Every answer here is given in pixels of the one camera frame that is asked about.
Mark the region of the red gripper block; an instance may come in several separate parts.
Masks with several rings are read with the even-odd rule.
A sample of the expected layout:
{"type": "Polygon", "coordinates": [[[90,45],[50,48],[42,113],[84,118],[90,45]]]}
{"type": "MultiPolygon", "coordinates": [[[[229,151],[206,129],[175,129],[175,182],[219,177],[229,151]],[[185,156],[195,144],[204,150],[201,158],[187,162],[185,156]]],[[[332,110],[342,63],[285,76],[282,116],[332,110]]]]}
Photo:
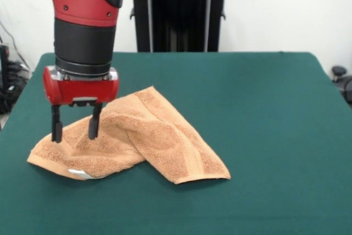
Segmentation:
{"type": "Polygon", "coordinates": [[[89,121],[89,139],[98,136],[101,103],[108,103],[117,97],[119,75],[112,67],[105,76],[93,78],[72,76],[61,73],[55,66],[44,68],[43,87],[48,101],[52,104],[52,141],[62,141],[63,126],[60,120],[60,105],[76,102],[94,102],[92,117],[89,121]]]}

